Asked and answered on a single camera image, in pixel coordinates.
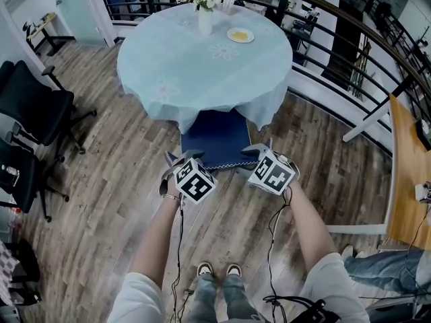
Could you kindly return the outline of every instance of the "food on plate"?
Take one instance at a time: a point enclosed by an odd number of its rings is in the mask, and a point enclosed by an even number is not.
[[[232,34],[232,37],[236,40],[248,40],[248,34],[246,32],[237,31]]]

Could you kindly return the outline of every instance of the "wooden floor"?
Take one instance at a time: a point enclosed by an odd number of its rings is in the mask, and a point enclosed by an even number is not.
[[[42,218],[39,199],[26,216],[23,235],[33,245],[42,271],[42,302],[24,310],[26,322],[106,320],[133,253],[158,208],[158,181],[167,168],[163,152],[178,154],[175,126],[150,120],[138,100],[123,93],[116,72],[118,50],[119,45],[108,50],[68,42],[54,57],[42,56],[46,65],[56,66],[55,74],[75,93],[78,109],[97,108],[98,116],[74,130],[87,153],[79,155],[67,145],[65,163],[53,181],[70,195],[70,202],[48,194],[52,222]],[[271,126],[261,132],[251,126],[251,139],[258,143],[273,137],[273,148],[296,162],[301,185],[326,223],[382,223],[391,159],[362,136],[343,143],[341,136],[349,129],[291,94]],[[39,151],[41,157],[50,153],[51,149]],[[219,185],[202,205],[185,207],[178,292],[195,285],[196,266],[202,260],[210,261],[220,276],[229,262],[237,262],[243,266],[250,298],[269,318],[271,306],[261,300],[270,293],[267,224],[282,200],[250,188],[233,171],[219,172],[216,177]],[[372,254],[380,238],[335,236],[335,241],[339,250],[352,243]],[[178,217],[163,288],[168,316],[177,243]],[[278,228],[273,273],[279,294],[299,293],[306,275],[288,210]],[[385,294],[359,284],[354,289],[367,296]],[[218,299],[222,319],[225,306],[220,295]],[[285,307],[294,315],[292,305]]]

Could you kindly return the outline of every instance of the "jeans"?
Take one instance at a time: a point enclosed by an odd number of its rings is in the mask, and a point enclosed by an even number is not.
[[[357,283],[375,286],[400,294],[422,292],[416,287],[415,279],[405,269],[406,251],[381,252],[366,258],[349,257],[344,267]],[[416,278],[419,260],[424,252],[411,251],[407,257],[407,267]]]
[[[204,274],[199,277],[187,323],[217,323],[216,301],[217,289],[212,275]],[[223,283],[223,295],[228,305],[229,319],[256,320],[268,323],[260,313],[250,304],[245,294],[244,284],[238,275],[228,275]]]

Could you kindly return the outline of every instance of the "flower vase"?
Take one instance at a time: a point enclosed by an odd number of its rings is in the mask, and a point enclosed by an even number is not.
[[[213,30],[213,24],[211,20],[212,10],[206,9],[201,6],[198,12],[199,20],[199,31],[204,36],[209,36]]]

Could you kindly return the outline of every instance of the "round table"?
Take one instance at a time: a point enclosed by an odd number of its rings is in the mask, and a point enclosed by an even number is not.
[[[192,4],[143,20],[119,51],[124,91],[139,98],[150,118],[175,120],[182,134],[199,111],[233,108],[260,130],[285,98],[292,47],[273,22],[244,7],[211,17],[209,36],[199,33]],[[233,27],[249,29],[255,39],[230,40],[226,32]]]

